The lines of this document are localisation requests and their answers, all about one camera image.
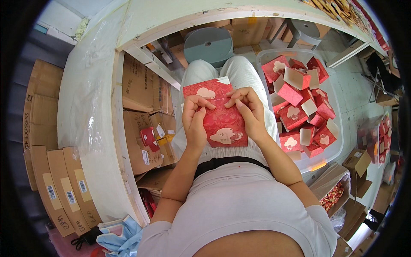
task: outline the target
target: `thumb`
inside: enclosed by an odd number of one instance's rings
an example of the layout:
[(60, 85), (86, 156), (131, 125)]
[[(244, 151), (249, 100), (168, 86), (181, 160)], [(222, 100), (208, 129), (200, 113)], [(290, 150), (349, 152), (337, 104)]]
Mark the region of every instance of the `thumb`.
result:
[(236, 99), (236, 106), (246, 122), (255, 120), (254, 114), (251, 112), (250, 108), (248, 108), (248, 106), (245, 105), (243, 102)]
[(191, 123), (191, 126), (203, 126), (203, 120), (204, 116), (206, 115), (206, 108), (201, 107), (199, 111), (194, 113), (193, 121)]

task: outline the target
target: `teal object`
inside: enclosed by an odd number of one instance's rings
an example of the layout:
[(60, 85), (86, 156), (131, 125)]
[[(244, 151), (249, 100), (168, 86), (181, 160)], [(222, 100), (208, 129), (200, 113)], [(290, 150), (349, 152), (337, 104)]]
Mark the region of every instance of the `teal object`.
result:
[(185, 37), (184, 56), (188, 63), (204, 60), (220, 68), (233, 55), (233, 39), (225, 28), (200, 28)]

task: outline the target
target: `person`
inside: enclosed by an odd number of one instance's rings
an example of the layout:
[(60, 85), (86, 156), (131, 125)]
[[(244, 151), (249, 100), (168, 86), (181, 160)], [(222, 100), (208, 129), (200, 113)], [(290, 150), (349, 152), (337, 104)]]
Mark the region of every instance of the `person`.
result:
[(220, 73), (196, 60), (182, 86), (228, 76), (226, 108), (238, 108), (247, 147), (211, 148), (203, 118), (214, 109), (180, 90), (177, 133), (180, 161), (167, 179), (137, 256), (332, 256), (337, 236), (319, 200), (294, 162), (273, 139), (276, 123), (261, 79), (242, 56)]

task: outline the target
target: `blue-gray stool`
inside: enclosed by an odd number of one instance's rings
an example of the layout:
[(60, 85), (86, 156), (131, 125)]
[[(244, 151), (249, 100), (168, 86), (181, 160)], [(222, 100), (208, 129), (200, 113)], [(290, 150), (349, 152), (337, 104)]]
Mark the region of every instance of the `blue-gray stool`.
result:
[(293, 33), (293, 39), (288, 44), (287, 48), (293, 48), (299, 39), (314, 45), (311, 50), (315, 50), (315, 48), (317, 48), (317, 46), (321, 43), (320, 31), (315, 23), (295, 19), (285, 19), (278, 31), (275, 33), (274, 37), (269, 40), (270, 44), (277, 38), (278, 34), (285, 25), (287, 25), (291, 33)]
[(233, 55), (233, 40), (225, 28), (200, 28), (186, 35), (184, 56), (188, 63), (204, 60), (220, 68)]

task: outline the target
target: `white t-shirt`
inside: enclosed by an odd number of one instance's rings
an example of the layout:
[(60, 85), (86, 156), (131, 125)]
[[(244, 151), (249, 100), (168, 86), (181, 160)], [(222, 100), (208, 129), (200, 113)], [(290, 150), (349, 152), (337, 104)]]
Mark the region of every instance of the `white t-shirt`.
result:
[(304, 208), (266, 169), (234, 162), (196, 178), (173, 223), (157, 221), (144, 229), (137, 256), (191, 257), (218, 238), (250, 230), (286, 234), (305, 257), (330, 257), (337, 246), (321, 206)]

